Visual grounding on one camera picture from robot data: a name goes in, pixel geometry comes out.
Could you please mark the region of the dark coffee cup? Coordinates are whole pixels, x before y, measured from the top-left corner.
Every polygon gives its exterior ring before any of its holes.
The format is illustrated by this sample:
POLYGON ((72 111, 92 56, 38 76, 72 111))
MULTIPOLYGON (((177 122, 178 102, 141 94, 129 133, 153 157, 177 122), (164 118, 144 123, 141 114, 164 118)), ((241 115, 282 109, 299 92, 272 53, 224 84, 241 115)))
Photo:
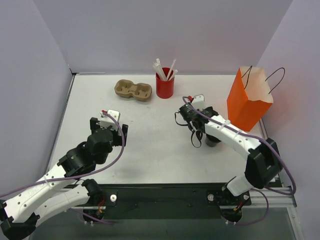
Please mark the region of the dark coffee cup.
POLYGON ((210 148, 215 147, 218 143, 221 142, 221 140, 219 140, 218 138, 216 138, 212 135, 206 134, 205 136, 206 136, 205 143, 210 148))

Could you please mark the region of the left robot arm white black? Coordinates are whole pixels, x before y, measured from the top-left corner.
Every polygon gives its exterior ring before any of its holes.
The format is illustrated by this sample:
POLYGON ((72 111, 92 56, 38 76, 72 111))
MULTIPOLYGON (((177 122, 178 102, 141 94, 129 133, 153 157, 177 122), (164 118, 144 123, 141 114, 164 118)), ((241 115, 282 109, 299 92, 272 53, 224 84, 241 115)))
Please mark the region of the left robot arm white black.
POLYGON ((90 119, 87 140, 69 150, 35 184, 0 202, 0 228, 9 240, 23 240, 47 219, 70 208, 95 206, 103 198, 94 179, 83 177, 106 162, 113 147, 126 145, 128 126, 119 124, 120 113, 101 111, 90 119))

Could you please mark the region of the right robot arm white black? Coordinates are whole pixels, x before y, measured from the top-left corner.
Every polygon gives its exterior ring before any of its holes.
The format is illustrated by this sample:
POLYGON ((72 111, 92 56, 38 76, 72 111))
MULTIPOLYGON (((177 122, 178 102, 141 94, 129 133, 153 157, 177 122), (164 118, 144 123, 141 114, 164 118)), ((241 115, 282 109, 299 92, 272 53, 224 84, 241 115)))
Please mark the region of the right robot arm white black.
POLYGON ((247 136, 246 132, 229 123, 213 107, 196 112, 190 104, 184 104, 178 113, 198 140, 205 135, 208 146, 223 142, 246 160, 244 173, 232 178, 222 189, 221 197, 225 203, 233 204, 240 195, 252 188, 263 189, 283 169, 275 155, 279 151, 274 140, 247 136))

